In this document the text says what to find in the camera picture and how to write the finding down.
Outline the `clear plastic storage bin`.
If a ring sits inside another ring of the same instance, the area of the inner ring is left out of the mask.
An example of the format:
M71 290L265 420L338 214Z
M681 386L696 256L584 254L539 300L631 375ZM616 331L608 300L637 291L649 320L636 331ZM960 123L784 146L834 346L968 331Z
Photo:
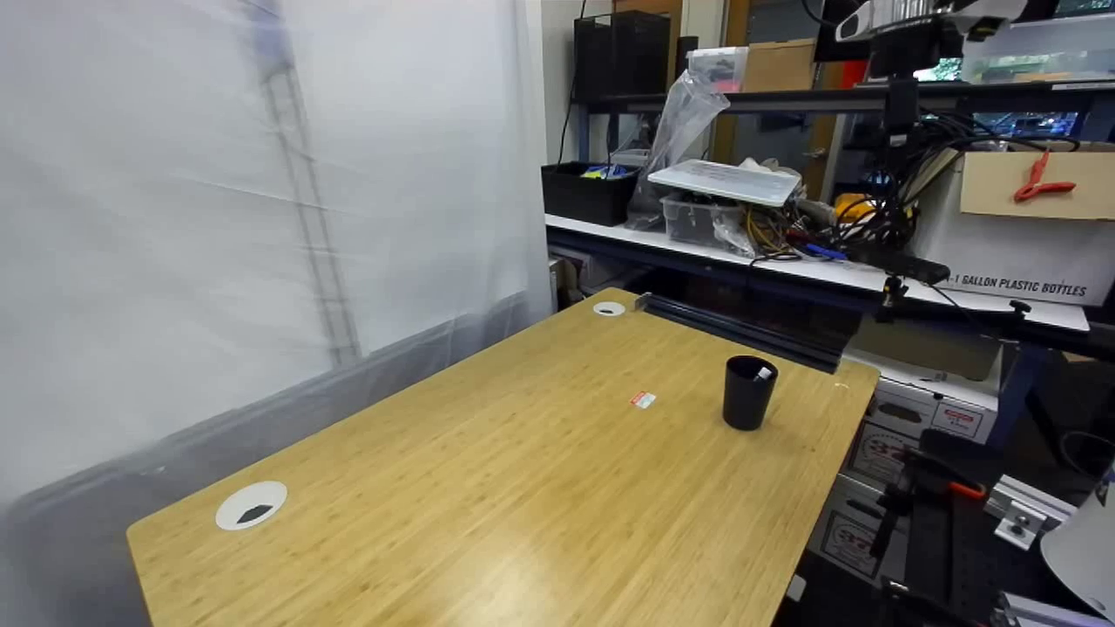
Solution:
M672 242L693 242L693 248L717 248L754 256L755 248L743 228L743 210L738 206L714 206L714 200L693 200L671 195L664 200L666 238Z

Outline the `red pliers on box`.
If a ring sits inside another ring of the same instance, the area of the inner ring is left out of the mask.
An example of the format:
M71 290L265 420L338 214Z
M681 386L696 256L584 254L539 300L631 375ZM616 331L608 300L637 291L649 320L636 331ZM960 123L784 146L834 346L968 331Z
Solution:
M1049 169L1049 152L1033 159L1021 188L1016 190L1019 206L1034 200L1043 195L1069 195L1069 190L1077 190L1077 182L1049 182L1047 169Z

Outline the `black plastic crate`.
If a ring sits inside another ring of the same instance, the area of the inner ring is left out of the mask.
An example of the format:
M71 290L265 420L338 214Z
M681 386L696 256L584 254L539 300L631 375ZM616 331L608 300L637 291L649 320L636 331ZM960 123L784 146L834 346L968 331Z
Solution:
M614 227L628 220L637 175L604 162L546 162L539 182L550 214Z

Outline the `white cardboard box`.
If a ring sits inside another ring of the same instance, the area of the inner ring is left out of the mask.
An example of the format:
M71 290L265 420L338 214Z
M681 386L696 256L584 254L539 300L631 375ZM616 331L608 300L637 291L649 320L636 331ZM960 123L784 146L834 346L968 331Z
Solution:
M1004 300L1103 305L1115 274L1115 227L981 214L963 210L963 169L942 175L920 206L911 254L944 264L944 286Z

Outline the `black plastic cup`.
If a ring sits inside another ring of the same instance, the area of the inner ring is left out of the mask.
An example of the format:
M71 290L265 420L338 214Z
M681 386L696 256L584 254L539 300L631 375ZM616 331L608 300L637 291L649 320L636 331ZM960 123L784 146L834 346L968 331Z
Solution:
M724 401L722 416L738 428L754 433L764 426L767 404L773 397L776 364L755 355L736 355L724 363Z

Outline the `black computer tower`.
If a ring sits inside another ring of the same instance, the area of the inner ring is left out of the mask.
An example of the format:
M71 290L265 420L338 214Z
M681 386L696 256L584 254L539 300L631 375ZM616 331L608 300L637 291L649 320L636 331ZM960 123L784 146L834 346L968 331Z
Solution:
M575 21L575 91L585 106L666 91L671 21L660 14L595 14Z

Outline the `white shelf board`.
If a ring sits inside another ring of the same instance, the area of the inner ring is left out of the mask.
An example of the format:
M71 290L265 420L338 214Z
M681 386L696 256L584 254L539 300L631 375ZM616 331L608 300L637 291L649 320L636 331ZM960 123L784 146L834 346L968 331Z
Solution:
M666 234L604 227L604 221L568 220L568 214L543 214L543 227L550 238L579 238L591 242L636 248L643 254L672 254L689 264L724 264L729 270L760 270L767 279L798 279L798 282L850 290L865 295L884 291L884 270L858 262L750 262L743 254L717 249L717 248L675 242ZM903 291L912 304L944 305L948 314L1019 320L1034 331L1069 331L1069 335L1095 331L1095 325L1079 305L1019 304L1007 295L960 291L960 290L931 286L925 279L903 279Z

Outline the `red handled screwdriver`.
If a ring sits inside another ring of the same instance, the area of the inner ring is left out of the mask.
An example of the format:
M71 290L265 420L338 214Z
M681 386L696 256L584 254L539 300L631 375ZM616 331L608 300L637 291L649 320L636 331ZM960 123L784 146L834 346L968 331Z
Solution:
M925 499L985 500L989 488L939 457L912 454L905 461L911 488Z

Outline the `small white paper tag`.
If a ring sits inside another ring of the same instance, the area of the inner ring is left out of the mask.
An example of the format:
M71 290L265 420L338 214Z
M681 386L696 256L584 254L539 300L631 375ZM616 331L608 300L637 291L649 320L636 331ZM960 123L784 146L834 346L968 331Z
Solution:
M637 397L636 397L636 407L637 407L637 412L649 412L654 401L660 401L654 394L637 394Z

